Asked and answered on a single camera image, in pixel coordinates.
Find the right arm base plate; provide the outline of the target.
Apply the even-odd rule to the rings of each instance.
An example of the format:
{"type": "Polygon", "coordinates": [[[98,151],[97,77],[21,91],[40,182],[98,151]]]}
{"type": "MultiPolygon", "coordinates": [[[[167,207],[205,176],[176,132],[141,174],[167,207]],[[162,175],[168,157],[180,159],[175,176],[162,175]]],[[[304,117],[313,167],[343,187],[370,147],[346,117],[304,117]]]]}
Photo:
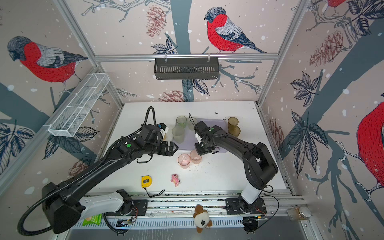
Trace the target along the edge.
{"type": "Polygon", "coordinates": [[[266,205],[262,198],[256,199],[252,204],[248,204],[242,198],[225,199],[224,210],[228,215],[266,215],[266,205]]]}

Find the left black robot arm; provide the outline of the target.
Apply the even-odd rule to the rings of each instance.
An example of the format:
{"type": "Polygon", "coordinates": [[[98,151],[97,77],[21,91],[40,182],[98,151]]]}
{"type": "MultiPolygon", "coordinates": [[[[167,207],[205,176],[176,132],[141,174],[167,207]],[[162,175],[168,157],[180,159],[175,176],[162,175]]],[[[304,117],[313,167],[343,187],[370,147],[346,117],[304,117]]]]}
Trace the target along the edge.
{"type": "Polygon", "coordinates": [[[167,131],[167,125],[163,123],[143,123],[132,134],[113,142],[99,161],[80,174],[58,185],[49,183],[44,186],[42,199],[21,216],[18,233],[23,236],[36,236],[48,231],[60,234],[80,220],[106,213],[137,216],[139,213],[133,199],[125,190],[96,197],[87,197],[87,193],[108,176],[144,155],[172,157],[179,147],[174,142],[163,140],[167,131]],[[26,230],[24,223],[27,217],[39,206],[50,225],[42,230],[26,230]]]}

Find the clear pale plastic cup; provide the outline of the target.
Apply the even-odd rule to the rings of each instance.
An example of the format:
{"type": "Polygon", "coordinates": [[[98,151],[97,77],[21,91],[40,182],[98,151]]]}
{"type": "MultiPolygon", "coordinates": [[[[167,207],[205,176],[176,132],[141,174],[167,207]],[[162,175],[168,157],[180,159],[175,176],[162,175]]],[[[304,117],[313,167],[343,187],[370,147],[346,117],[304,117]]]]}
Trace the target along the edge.
{"type": "Polygon", "coordinates": [[[185,128],[180,127],[180,126],[175,126],[172,129],[172,134],[173,134],[173,141],[181,144],[184,142],[185,139],[185,128]]]}

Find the pink plastic cup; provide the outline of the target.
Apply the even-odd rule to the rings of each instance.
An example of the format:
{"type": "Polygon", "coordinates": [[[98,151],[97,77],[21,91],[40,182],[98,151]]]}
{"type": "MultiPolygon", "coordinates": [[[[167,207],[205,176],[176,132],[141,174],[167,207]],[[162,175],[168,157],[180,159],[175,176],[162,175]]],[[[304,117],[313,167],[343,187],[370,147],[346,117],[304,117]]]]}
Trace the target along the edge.
{"type": "Polygon", "coordinates": [[[190,159],[193,164],[199,164],[202,161],[202,158],[203,156],[199,155],[196,150],[190,152],[190,159]]]}
{"type": "Polygon", "coordinates": [[[188,154],[181,154],[178,157],[178,164],[181,168],[187,169],[190,166],[191,158],[188,154]]]}

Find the pale green plastic cup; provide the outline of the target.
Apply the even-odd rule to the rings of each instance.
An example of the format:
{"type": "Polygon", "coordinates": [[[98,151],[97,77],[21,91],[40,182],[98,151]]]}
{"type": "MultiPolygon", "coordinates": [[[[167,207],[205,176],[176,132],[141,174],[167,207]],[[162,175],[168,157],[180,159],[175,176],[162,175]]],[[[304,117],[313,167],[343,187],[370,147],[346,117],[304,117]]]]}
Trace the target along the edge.
{"type": "Polygon", "coordinates": [[[194,127],[195,127],[196,123],[197,123],[196,118],[188,118],[187,126],[191,131],[194,131],[194,127]]]}

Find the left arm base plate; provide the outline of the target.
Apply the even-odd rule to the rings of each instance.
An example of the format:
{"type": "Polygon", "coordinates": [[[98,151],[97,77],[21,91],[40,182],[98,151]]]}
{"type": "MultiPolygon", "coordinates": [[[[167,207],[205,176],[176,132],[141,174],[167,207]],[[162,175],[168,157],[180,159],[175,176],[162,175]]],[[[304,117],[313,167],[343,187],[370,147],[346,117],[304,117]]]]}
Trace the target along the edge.
{"type": "Polygon", "coordinates": [[[145,216],[148,200],[131,200],[123,203],[118,210],[119,216],[145,216]]]}

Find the bright green plastic cup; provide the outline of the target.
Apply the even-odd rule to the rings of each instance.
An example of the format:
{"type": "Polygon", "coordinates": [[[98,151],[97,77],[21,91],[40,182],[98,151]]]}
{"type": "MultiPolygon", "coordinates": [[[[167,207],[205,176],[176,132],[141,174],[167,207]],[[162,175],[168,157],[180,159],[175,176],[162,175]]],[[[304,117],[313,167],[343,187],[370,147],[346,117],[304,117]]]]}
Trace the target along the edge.
{"type": "Polygon", "coordinates": [[[178,116],[176,118],[176,123],[177,123],[177,126],[181,128],[185,128],[187,125],[187,118],[185,116],[178,116]]]}

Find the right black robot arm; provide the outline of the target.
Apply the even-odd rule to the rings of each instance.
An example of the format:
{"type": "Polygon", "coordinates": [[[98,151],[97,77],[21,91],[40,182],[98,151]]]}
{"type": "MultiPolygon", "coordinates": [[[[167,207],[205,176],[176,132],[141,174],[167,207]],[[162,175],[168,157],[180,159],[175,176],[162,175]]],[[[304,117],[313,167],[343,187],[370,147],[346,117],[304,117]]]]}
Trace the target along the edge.
{"type": "Polygon", "coordinates": [[[248,183],[239,196],[238,204],[245,214],[255,211],[260,194],[279,172],[267,146],[261,142],[245,142],[221,127],[208,127],[203,121],[192,123],[198,141],[195,149],[199,155],[215,154],[216,149],[225,149],[243,162],[248,183]]]}

